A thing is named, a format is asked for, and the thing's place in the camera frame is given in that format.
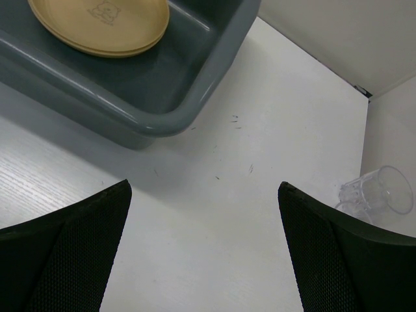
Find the yellow bear plate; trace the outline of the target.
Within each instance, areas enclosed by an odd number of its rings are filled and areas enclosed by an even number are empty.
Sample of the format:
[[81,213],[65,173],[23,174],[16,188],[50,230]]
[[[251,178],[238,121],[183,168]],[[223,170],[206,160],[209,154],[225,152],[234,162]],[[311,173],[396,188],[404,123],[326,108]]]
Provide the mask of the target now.
[[150,44],[170,20],[167,1],[29,1],[53,36],[104,51]]
[[129,51],[121,51],[121,52],[115,52],[115,51],[104,51],[104,50],[99,50],[99,49],[94,49],[91,47],[87,47],[85,45],[81,45],[81,44],[77,44],[65,37],[62,37],[60,40],[62,42],[64,42],[66,45],[80,51],[83,53],[86,53],[88,55],[93,55],[96,57],[102,57],[102,58],[108,58],[108,59],[120,59],[120,58],[125,58],[125,57],[133,57],[135,55],[139,55],[141,53],[144,53],[148,50],[150,50],[151,48],[153,48],[154,46],[156,46],[162,39],[162,37],[165,35],[166,30],[168,28],[169,24],[166,25],[166,27],[164,28],[164,30],[162,31],[162,33],[160,34],[159,37],[157,37],[154,41],[152,41],[150,44],[145,45],[144,47],[138,48],[138,49],[133,49],[133,50],[129,50]]

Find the clear plastic cup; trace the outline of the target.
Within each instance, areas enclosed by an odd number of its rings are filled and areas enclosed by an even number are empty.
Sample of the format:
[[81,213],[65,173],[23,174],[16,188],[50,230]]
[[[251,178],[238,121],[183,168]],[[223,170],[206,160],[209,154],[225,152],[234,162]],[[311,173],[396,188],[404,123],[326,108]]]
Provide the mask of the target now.
[[413,190],[405,175],[393,166],[383,166],[343,184],[341,202],[353,202],[370,213],[392,211],[406,215],[413,209]]

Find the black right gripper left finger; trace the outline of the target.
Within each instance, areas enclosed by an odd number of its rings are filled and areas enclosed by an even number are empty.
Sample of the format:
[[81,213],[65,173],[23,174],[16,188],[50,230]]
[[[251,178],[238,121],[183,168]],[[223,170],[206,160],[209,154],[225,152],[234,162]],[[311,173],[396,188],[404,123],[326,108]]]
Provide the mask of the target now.
[[123,180],[1,229],[1,310],[99,311],[131,198]]

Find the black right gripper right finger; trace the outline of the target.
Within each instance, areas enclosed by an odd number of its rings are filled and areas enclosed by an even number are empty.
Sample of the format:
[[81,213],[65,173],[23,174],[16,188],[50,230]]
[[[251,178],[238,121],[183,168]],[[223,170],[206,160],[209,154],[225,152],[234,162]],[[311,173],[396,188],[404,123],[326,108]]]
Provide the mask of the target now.
[[278,202],[304,311],[415,310],[415,238],[344,214],[288,182]]

